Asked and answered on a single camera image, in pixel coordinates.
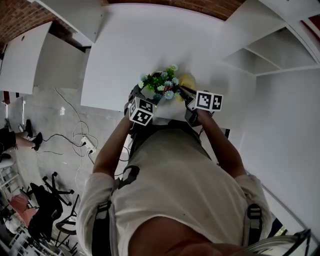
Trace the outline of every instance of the backpack strap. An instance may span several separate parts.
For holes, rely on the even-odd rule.
[[[92,231],[92,256],[118,256],[115,209],[109,200],[98,206]]]
[[[250,246],[260,240],[262,234],[263,220],[262,210],[259,205],[252,203],[247,198],[248,208],[244,217],[243,246]]]

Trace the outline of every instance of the artificial flower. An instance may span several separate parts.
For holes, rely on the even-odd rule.
[[[147,89],[149,90],[149,91],[151,91],[151,92],[154,92],[155,91],[155,88],[154,88],[154,85],[151,85],[151,84],[147,84],[146,85],[146,87],[147,87]]]
[[[144,87],[144,85],[145,85],[144,82],[142,82],[142,81],[138,82],[138,86],[140,89],[142,89]]]
[[[140,80],[141,81],[144,81],[144,80],[146,80],[147,79],[147,75],[145,74],[145,73],[142,73],[141,75],[140,75]]]
[[[162,94],[156,93],[155,95],[153,95],[153,98],[156,100],[160,100],[162,98]]]
[[[173,85],[170,85],[170,86],[166,86],[166,87],[164,87],[164,92],[167,92],[167,91],[172,91],[172,89],[174,88],[174,86]]]
[[[165,94],[164,94],[164,97],[167,99],[167,100],[170,100],[174,97],[174,92],[172,90],[168,90]]]
[[[158,91],[163,91],[164,89],[165,89],[164,85],[158,86],[158,88],[157,88]]]
[[[162,77],[162,79],[167,80],[168,79],[168,73],[167,72],[162,72],[161,77]]]
[[[172,86],[172,82],[170,82],[170,81],[165,81],[165,82],[164,82],[164,86]]]
[[[172,78],[172,84],[174,84],[175,86],[177,86],[179,84],[179,79],[174,77]]]
[[[173,71],[177,71],[178,70],[178,65],[171,64],[170,69],[172,69]]]

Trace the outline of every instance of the white table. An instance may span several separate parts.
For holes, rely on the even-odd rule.
[[[32,94],[40,87],[77,88],[84,52],[48,33],[52,22],[35,27],[7,44],[0,90]]]
[[[256,78],[215,62],[216,34],[223,21],[169,6],[113,4],[92,46],[81,105],[123,111],[141,73],[164,70],[172,63],[179,74],[191,73],[198,90],[223,94],[214,114],[221,128],[239,129],[254,95]],[[156,116],[184,121],[185,105],[168,100]]]

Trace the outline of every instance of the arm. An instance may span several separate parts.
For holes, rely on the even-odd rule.
[[[197,109],[197,113],[198,121],[202,124],[221,168],[233,178],[245,175],[246,171],[240,154],[223,134],[209,112]]]
[[[125,117],[117,125],[96,157],[93,167],[94,173],[105,173],[112,178],[115,177],[123,146],[133,125],[133,122],[129,120],[128,114],[129,112],[127,111]]]

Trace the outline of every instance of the brick wall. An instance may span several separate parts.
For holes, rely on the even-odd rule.
[[[227,20],[245,0],[101,0],[103,4],[118,3],[150,3],[165,6],[180,7],[195,12]]]
[[[50,33],[64,38],[74,30],[36,2],[0,0],[0,50],[22,33],[53,21]]]

